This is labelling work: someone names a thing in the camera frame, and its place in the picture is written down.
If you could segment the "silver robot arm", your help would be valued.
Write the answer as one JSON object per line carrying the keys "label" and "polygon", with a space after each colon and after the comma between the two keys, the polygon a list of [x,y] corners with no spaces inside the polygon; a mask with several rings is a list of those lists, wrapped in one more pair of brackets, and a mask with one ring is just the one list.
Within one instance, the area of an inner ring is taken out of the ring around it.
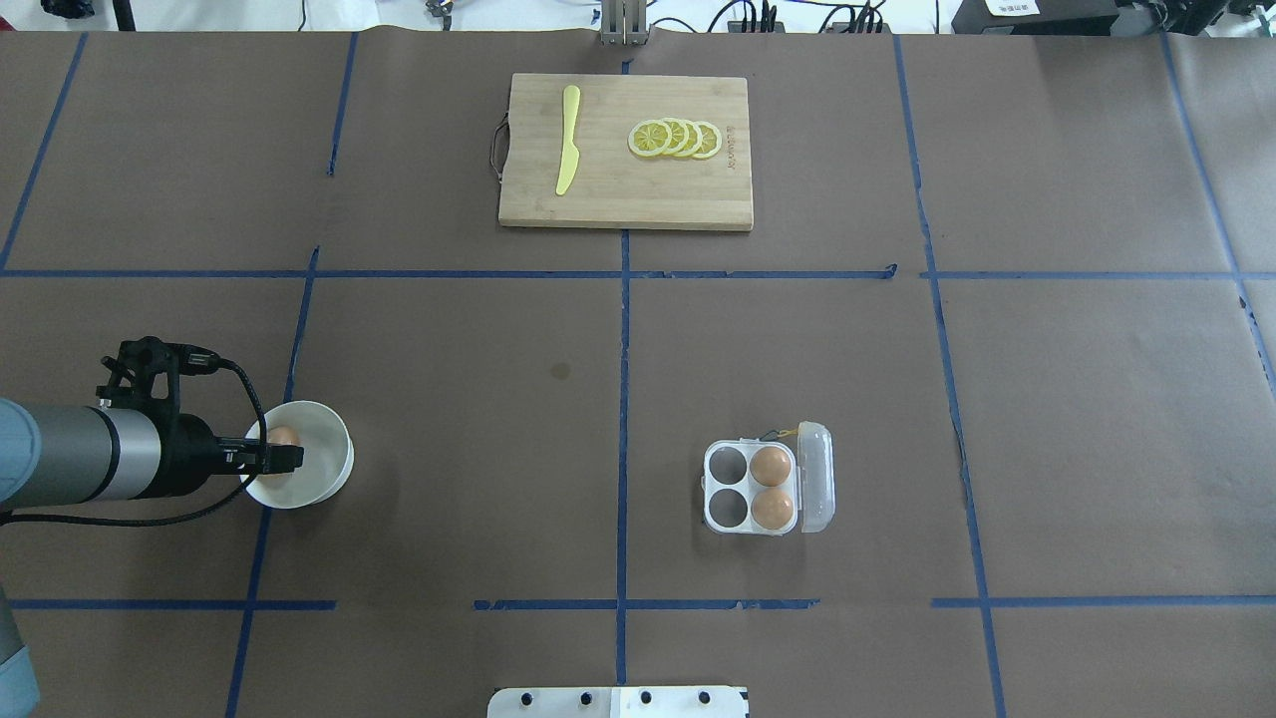
{"label": "silver robot arm", "polygon": [[214,476],[239,486],[217,510],[262,476],[304,467],[297,444],[263,437],[219,437],[205,420],[106,406],[1,403],[3,524],[70,523],[88,517],[45,515],[45,508],[182,497]]}

